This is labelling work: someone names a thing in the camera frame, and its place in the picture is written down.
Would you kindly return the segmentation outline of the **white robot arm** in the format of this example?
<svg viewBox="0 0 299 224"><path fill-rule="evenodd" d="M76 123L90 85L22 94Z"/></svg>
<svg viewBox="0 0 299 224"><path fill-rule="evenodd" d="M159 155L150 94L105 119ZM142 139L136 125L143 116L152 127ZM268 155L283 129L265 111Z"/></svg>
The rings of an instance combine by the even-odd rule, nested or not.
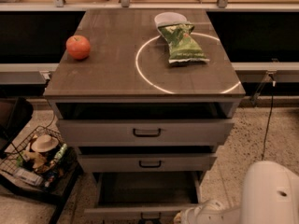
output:
<svg viewBox="0 0 299 224"><path fill-rule="evenodd" d="M255 162L239 207L206 201L178 212L174 224L299 224L299 175L273 161Z"/></svg>

